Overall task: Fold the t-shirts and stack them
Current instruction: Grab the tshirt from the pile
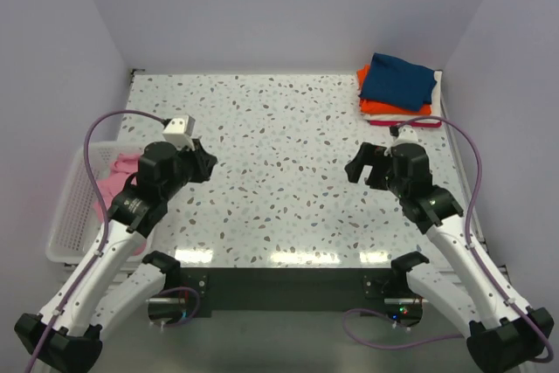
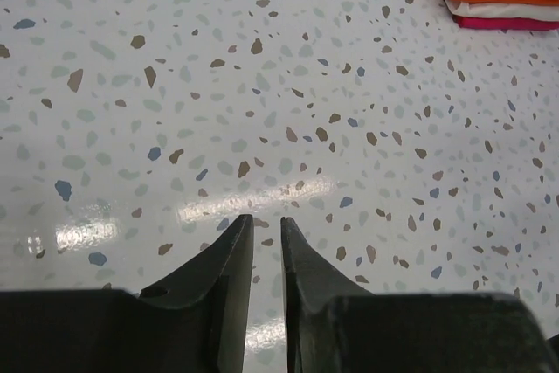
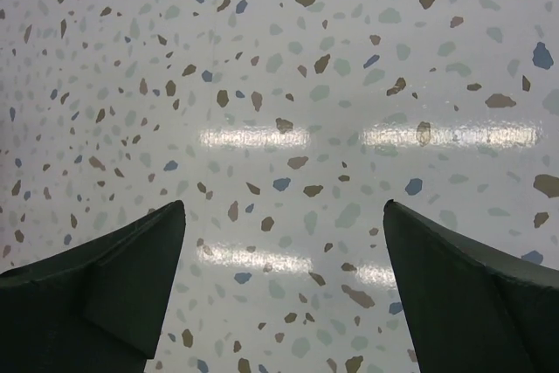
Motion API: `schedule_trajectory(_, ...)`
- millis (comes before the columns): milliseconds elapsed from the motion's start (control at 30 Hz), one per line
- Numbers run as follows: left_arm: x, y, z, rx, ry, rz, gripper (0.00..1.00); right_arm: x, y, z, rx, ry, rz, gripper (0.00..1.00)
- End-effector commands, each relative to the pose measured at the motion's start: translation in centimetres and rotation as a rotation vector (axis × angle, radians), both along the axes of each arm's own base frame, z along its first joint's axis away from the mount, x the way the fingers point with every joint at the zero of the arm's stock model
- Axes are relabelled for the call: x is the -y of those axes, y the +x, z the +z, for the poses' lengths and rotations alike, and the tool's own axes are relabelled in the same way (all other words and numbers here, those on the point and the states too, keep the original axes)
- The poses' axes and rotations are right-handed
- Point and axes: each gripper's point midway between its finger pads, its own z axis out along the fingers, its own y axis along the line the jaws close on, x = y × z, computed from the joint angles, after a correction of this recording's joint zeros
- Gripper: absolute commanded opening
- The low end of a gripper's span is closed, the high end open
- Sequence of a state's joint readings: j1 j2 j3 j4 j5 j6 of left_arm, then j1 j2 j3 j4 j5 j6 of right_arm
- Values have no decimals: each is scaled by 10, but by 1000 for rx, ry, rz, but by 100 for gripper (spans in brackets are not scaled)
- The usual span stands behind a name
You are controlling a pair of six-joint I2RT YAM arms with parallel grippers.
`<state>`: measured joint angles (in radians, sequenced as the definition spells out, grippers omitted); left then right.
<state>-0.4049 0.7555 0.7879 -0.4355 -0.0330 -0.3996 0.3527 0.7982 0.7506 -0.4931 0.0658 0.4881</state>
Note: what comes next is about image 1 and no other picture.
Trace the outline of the pink t shirt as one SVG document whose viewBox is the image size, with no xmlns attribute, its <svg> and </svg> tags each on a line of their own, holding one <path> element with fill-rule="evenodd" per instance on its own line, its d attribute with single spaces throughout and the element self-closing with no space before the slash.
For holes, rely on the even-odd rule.
<svg viewBox="0 0 559 373">
<path fill-rule="evenodd" d="M 140 156 L 140 154 L 118 154 L 109 165 L 108 175 L 96 181 L 106 211 L 109 210 L 113 199 L 122 191 L 128 177 L 138 170 Z"/>
</svg>

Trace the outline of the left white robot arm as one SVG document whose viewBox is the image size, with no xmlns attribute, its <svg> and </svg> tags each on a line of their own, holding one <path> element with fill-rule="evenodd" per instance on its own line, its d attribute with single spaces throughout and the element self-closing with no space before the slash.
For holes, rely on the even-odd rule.
<svg viewBox="0 0 559 373">
<path fill-rule="evenodd" d="M 217 163 L 194 139 L 181 149 L 152 142 L 105 211 L 92 247 L 68 281 L 37 314 L 22 314 L 14 330 L 31 360 L 60 372 L 88 372 L 104 341 L 145 300 L 182 290 L 180 264 L 153 251 L 115 289 L 109 286 L 129 256 L 168 212 L 169 202 L 187 183 L 210 180 Z"/>
</svg>

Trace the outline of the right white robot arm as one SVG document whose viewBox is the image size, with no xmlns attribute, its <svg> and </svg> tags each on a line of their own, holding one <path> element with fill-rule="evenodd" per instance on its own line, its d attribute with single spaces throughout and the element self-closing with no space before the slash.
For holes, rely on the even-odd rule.
<svg viewBox="0 0 559 373">
<path fill-rule="evenodd" d="M 392 260 L 391 291 L 427 299 L 461 334 L 468 352 L 484 372 L 505 372 L 525 362 L 542 362 L 554 320 L 534 309 L 488 257 L 465 226 L 464 212 L 452 193 L 432 180 L 429 157 L 416 143 L 389 148 L 363 143 L 345 167 L 357 183 L 364 167 L 366 184 L 398 199 L 404 216 L 443 254 L 458 276 L 455 286 L 421 252 Z"/>
</svg>

